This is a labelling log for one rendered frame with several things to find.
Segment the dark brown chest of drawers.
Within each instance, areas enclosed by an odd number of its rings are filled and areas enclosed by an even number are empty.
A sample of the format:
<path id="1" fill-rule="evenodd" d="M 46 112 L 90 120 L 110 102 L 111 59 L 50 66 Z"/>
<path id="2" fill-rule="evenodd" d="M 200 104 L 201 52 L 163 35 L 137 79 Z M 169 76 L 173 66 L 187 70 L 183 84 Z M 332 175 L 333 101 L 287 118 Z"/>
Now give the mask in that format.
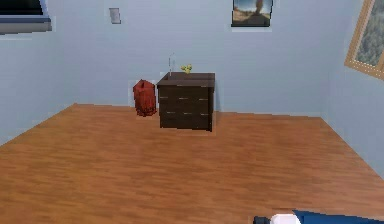
<path id="1" fill-rule="evenodd" d="M 214 73 L 168 72 L 157 90 L 161 128 L 212 131 Z"/>

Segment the red bin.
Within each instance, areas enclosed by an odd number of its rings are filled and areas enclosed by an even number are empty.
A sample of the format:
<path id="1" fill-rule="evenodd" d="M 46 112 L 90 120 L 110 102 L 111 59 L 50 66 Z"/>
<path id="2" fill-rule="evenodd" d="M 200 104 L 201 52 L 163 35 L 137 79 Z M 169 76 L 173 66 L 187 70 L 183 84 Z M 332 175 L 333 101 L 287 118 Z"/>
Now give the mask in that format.
<path id="1" fill-rule="evenodd" d="M 154 84 L 141 79 L 134 85 L 133 94 L 135 109 L 139 116 L 152 116 L 157 112 Z"/>

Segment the dark framed picture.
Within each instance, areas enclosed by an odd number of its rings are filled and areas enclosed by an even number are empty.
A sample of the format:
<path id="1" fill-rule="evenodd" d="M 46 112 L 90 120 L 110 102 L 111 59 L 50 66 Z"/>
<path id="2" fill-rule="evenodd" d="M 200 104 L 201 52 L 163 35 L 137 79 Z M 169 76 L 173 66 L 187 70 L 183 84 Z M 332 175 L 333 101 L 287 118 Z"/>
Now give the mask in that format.
<path id="1" fill-rule="evenodd" d="M 269 27 L 274 0 L 233 0 L 232 27 Z"/>

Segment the wooden framed picture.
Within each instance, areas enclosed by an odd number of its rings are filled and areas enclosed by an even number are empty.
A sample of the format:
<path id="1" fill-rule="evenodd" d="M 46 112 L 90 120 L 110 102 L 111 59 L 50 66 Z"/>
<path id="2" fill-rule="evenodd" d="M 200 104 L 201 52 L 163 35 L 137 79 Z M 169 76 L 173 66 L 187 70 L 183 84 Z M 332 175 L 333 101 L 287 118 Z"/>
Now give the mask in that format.
<path id="1" fill-rule="evenodd" d="M 364 0 L 344 65 L 384 81 L 384 0 Z"/>

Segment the grey framed window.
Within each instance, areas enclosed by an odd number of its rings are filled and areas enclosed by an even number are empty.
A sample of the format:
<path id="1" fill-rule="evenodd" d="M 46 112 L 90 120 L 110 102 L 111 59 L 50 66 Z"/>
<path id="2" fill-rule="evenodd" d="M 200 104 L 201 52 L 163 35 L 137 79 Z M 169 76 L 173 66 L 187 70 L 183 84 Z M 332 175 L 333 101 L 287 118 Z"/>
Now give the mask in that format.
<path id="1" fill-rule="evenodd" d="M 47 0 L 0 0 L 0 35 L 51 30 Z"/>

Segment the grey light switch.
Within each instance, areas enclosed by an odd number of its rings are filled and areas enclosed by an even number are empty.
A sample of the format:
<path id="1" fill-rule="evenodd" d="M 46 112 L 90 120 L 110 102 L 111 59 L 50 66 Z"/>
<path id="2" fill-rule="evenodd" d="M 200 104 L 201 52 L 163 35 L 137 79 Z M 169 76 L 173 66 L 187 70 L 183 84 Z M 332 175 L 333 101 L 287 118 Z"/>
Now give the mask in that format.
<path id="1" fill-rule="evenodd" d="M 120 24 L 121 18 L 120 18 L 120 10 L 118 8 L 110 8 L 110 19 L 112 24 Z"/>

